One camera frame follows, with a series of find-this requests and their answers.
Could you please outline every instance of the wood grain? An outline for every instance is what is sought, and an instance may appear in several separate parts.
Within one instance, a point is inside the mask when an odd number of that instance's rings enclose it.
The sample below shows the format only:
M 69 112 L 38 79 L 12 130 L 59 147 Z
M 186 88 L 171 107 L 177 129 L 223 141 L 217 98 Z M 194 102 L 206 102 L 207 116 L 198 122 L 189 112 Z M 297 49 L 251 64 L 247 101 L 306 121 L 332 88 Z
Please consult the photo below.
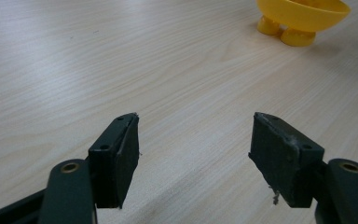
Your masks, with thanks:
M 100 223 L 314 223 L 247 158 L 255 111 L 358 161 L 358 1 L 306 48 L 239 0 L 0 0 L 0 208 L 138 112 L 143 156 Z

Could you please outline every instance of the yellow plastic toy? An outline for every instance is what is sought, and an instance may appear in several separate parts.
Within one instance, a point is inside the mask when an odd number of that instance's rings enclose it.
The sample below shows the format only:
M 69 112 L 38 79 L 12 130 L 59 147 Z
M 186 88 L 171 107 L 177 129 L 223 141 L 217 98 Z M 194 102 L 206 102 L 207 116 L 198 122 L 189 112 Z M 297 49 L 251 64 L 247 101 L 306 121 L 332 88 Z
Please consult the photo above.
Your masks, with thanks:
M 263 13 L 257 30 L 277 35 L 280 25 L 286 25 L 281 41 L 297 47 L 312 44 L 317 31 L 334 26 L 351 12 L 339 0 L 257 0 L 257 5 Z

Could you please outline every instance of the light wood grain surface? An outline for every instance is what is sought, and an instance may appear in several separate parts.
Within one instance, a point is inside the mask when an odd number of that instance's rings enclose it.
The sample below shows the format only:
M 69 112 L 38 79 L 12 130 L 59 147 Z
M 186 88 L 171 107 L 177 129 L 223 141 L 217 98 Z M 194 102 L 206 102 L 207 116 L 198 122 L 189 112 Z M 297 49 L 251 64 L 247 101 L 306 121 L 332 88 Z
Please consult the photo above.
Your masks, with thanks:
M 358 161 L 358 0 L 306 48 L 255 29 L 255 1 L 0 0 L 0 208 L 140 115 L 122 210 L 100 223 L 314 223 L 248 159 L 255 111 Z

